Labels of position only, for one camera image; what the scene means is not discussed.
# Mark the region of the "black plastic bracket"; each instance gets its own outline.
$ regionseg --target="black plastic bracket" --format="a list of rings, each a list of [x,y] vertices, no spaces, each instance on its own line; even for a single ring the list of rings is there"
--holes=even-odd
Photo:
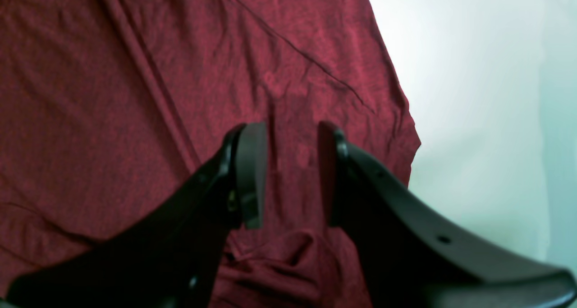
[[[326,216],[355,243],[375,307],[561,308],[576,299],[567,269],[450,222],[332,123],[318,136]]]
[[[84,255],[19,277],[6,300],[19,308],[206,307],[229,231],[243,221],[261,226],[266,146],[264,123],[235,127],[150,215]]]

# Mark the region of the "light blue wall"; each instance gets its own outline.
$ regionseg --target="light blue wall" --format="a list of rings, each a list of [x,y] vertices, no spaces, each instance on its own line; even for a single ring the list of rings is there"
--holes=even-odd
[[[410,189],[577,275],[577,0],[371,0],[422,147]]]

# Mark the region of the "white wall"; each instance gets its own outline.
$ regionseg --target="white wall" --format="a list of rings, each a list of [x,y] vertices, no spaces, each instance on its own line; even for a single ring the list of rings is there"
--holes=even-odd
[[[410,189],[577,275],[577,0],[371,0],[422,140]]]

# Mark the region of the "curved black plastic part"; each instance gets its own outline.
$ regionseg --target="curved black plastic part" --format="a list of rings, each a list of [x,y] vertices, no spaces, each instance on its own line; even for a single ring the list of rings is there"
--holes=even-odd
[[[561,308],[576,299],[567,269],[513,254],[450,222],[332,123],[321,122],[318,133],[329,224],[355,243],[376,308]]]
[[[251,214],[252,226],[261,219],[261,211],[246,210],[235,196],[264,187],[258,174],[266,158],[260,166],[235,160],[261,160],[261,131],[261,124],[235,127],[219,151],[150,215],[86,254],[19,277],[6,301],[19,308],[206,307],[229,231],[240,227],[241,212]]]
[[[13,306],[12,304],[9,304],[8,302],[2,300],[2,298],[0,298],[0,308],[18,308],[16,306]]]

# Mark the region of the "cloth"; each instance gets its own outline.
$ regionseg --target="cloth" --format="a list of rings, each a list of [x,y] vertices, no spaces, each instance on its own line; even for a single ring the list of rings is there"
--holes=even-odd
[[[369,0],[0,0],[0,296],[266,121],[264,228],[231,233],[211,306],[369,307],[325,225],[320,120],[408,184],[420,141]]]

